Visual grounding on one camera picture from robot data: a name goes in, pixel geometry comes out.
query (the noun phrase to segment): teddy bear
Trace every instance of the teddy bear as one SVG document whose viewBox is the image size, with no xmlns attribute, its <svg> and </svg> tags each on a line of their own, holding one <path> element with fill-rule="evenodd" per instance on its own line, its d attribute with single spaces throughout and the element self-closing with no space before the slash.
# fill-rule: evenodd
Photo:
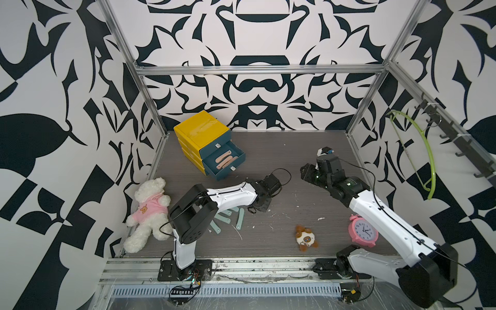
<svg viewBox="0 0 496 310">
<path fill-rule="evenodd" d="M 318 242 L 315 240 L 315 235 L 310 228 L 305 228 L 301 225 L 296 226 L 296 243 L 300 245 L 300 251 L 305 252 L 309 247 L 318 247 Z"/>
<path fill-rule="evenodd" d="M 157 240 L 166 240 L 172 233 L 171 224 L 167 224 L 162 229 L 160 227 L 167 223 L 168 209 L 171 198 L 164 195 L 165 181 L 163 178 L 156 178 L 144 182 L 134 193 L 134 199 L 139 202 L 136 212 L 126 219 L 128 227 L 138 227 L 124 242 L 124 249 L 128 253 L 136 253 L 141 250 L 153 232 Z"/>
</svg>

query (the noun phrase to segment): white teddy bear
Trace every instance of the white teddy bear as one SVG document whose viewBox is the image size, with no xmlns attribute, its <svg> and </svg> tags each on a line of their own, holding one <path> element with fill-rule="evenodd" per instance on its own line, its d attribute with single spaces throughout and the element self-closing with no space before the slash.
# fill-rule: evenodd
<svg viewBox="0 0 496 310">
<path fill-rule="evenodd" d="M 165 181 L 163 178 L 156 178 L 144 182 L 134 193 L 134 198 L 139 202 L 136 212 L 129 215 L 126 219 L 126 225 L 131 227 L 139 224 L 134 233 L 124 242 L 124 249 L 128 253 L 136 253 L 141 250 L 153 232 L 157 240 L 166 240 L 172 233 L 171 224 L 162 227 L 167 223 L 168 209 L 171 198 L 164 195 Z"/>
</svg>

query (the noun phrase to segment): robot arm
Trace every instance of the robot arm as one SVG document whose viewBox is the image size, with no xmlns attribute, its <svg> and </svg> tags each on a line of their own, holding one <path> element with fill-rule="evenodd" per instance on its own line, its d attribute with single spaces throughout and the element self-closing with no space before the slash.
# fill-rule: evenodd
<svg viewBox="0 0 496 310">
<path fill-rule="evenodd" d="M 396 286 L 418 306 L 430 307 L 456 285 L 458 253 L 449 244 L 437 245 L 405 222 L 358 177 L 346 177 L 339 158 L 325 147 L 317 165 L 301 167 L 301 178 L 322 187 L 354 213 L 366 219 L 403 259 L 393 260 L 352 245 L 338 252 L 337 272 L 366 273 Z"/>
<path fill-rule="evenodd" d="M 175 237 L 173 260 L 178 274 L 186 274 L 192 268 L 196 240 L 206 232 L 215 214 L 238 206 L 266 212 L 280 189 L 281 183 L 273 174 L 263 180 L 246 179 L 239 185 L 219 189 L 193 186 L 169 209 Z"/>
</svg>

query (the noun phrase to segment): open drawer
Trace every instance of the open drawer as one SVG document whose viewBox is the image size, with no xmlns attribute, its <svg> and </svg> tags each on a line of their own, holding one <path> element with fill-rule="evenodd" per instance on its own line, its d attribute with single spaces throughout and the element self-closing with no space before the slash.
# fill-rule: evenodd
<svg viewBox="0 0 496 310">
<path fill-rule="evenodd" d="M 231 151 L 232 157 L 237 156 L 238 158 L 224 168 L 217 169 L 219 163 L 216 163 L 215 160 L 227 151 Z M 242 150 L 240 150 L 233 142 L 227 141 L 220 148 L 203 159 L 202 162 L 205 168 L 205 173 L 207 175 L 211 175 L 215 180 L 218 181 L 225 178 L 229 172 L 236 170 L 236 167 L 244 162 L 245 159 L 246 154 Z"/>
</svg>

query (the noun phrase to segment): light green handle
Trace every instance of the light green handle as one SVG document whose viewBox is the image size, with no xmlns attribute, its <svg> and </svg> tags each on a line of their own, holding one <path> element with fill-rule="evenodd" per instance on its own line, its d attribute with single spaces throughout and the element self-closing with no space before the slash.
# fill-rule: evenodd
<svg viewBox="0 0 496 310">
<path fill-rule="evenodd" d="M 240 208 L 240 214 L 238 216 L 238 222 L 236 223 L 236 229 L 241 230 L 241 225 L 243 224 L 243 218 L 245 217 L 245 210 Z"/>
<path fill-rule="evenodd" d="M 213 230 L 217 233 L 217 234 L 220 234 L 220 228 L 219 226 L 217 226 L 217 224 L 215 224 L 214 221 L 210 222 L 210 226 L 212 226 Z"/>
<path fill-rule="evenodd" d="M 222 221 L 222 222 L 227 223 L 227 224 L 231 223 L 231 219 L 228 219 L 227 217 L 219 215 L 218 213 L 215 214 L 214 219 L 218 219 L 219 221 Z"/>
<path fill-rule="evenodd" d="M 231 216 L 231 214 L 233 214 L 233 212 L 229 210 L 220 211 L 219 213 L 224 213 L 227 216 Z"/>
<path fill-rule="evenodd" d="M 406 113 L 403 113 L 402 111 L 391 110 L 386 115 L 389 115 L 389 114 L 392 114 L 389 117 L 389 120 L 391 121 L 391 124 L 393 125 L 393 128 L 394 128 L 394 131 L 396 132 L 396 135 L 400 139 L 400 143 L 403 146 L 403 150 L 405 150 L 405 154 L 407 154 L 407 157 L 410 160 L 410 163 L 412 164 L 413 169 L 415 170 L 415 174 L 417 175 L 417 178 L 419 179 L 420 184 L 422 184 L 422 187 L 426 191 L 429 192 L 429 195 L 427 196 L 427 199 L 428 200 L 431 200 L 432 197 L 433 197 L 433 195 L 434 195 L 434 191 L 435 191 L 435 165 L 434 165 L 434 156 L 433 156 L 433 153 L 431 151 L 431 146 L 429 145 L 429 142 L 427 141 L 426 135 L 424 133 L 424 131 L 427 130 L 427 128 L 425 130 L 422 130 L 419 127 L 419 125 L 417 124 L 417 122 L 415 122 L 411 117 L 409 117 Z M 424 144 L 425 144 L 426 149 L 427 149 L 427 154 L 429 156 L 429 162 L 431 164 L 431 178 L 429 180 L 427 180 L 427 182 L 425 182 L 425 183 L 423 183 L 422 180 L 420 179 L 420 176 L 419 176 L 419 174 L 417 172 L 417 169 L 413 165 L 413 162 L 410 159 L 410 156 L 408 155 L 408 152 L 406 150 L 405 144 L 403 144 L 403 141 L 401 140 L 401 137 L 400 137 L 398 131 L 396 130 L 396 125 L 394 124 L 394 119 L 396 118 L 396 115 L 397 114 L 404 116 L 410 123 L 412 123 L 413 127 L 415 127 L 415 129 L 419 132 L 420 136 L 422 137 L 422 140 L 424 141 Z M 431 188 L 428 188 L 427 187 L 427 184 L 429 184 L 429 182 L 431 182 Z"/>
</svg>

